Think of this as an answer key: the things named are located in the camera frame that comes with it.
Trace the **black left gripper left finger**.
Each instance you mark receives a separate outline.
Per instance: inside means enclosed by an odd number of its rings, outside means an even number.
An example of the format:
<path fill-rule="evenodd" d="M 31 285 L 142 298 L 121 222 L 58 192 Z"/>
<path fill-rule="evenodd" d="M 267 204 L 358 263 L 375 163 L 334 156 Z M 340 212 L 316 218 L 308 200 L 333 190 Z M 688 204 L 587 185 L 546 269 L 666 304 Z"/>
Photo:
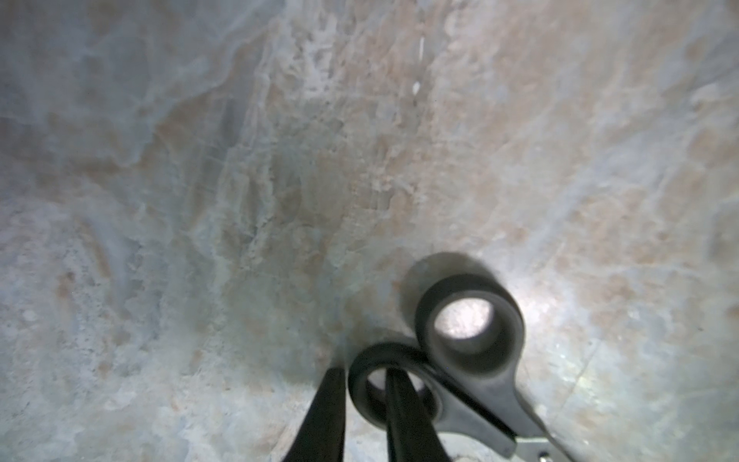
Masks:
<path fill-rule="evenodd" d="M 311 402 L 284 461 L 344 460 L 346 371 L 330 368 Z"/>

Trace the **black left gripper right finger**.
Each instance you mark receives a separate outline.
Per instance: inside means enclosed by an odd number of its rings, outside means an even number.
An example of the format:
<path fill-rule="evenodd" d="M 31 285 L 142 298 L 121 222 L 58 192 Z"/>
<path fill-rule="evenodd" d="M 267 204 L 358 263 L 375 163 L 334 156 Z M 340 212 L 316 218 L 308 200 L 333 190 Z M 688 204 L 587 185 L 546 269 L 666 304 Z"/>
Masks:
<path fill-rule="evenodd" d="M 387 445 L 390 461 L 446 461 L 446 453 L 405 371 L 386 373 Z"/>

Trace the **small black scissors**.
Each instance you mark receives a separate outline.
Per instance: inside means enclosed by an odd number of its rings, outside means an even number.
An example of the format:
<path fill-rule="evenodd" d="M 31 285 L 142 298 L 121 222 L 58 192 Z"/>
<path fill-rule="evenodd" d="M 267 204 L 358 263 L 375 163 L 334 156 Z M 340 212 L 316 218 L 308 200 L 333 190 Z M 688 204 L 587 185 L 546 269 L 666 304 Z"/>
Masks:
<path fill-rule="evenodd" d="M 450 306 L 480 302 L 489 308 L 483 329 L 455 339 L 436 327 Z M 471 437 L 504 458 L 567 461 L 515 386 L 525 323 L 514 298 L 493 279 L 452 275 L 431 286 L 415 312 L 417 346 L 379 343 L 363 350 L 348 372 L 357 411 L 387 432 L 386 373 L 405 371 L 438 437 Z"/>

